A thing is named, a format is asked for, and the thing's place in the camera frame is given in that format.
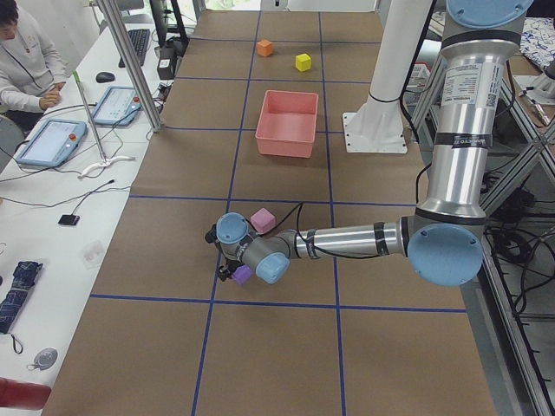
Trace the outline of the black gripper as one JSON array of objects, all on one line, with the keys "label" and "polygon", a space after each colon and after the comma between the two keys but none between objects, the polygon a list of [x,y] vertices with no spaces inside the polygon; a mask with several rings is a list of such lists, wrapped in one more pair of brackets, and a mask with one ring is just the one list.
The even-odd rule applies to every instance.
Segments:
[{"label": "black gripper", "polygon": [[233,279],[233,274],[243,264],[238,260],[232,260],[225,257],[225,261],[218,267],[218,279],[224,282],[228,279]]}]

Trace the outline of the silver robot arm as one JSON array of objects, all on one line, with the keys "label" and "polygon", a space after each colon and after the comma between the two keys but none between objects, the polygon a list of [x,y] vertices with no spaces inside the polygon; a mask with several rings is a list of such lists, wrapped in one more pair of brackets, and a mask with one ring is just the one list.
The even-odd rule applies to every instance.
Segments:
[{"label": "silver robot arm", "polygon": [[365,260],[406,256],[423,279],[443,286],[473,279],[482,264],[486,214],[479,204],[506,62],[519,49],[527,1],[449,1],[441,55],[447,63],[426,197],[394,223],[273,237],[235,212],[207,232],[222,258],[221,280],[256,275],[276,283],[296,258]]}]

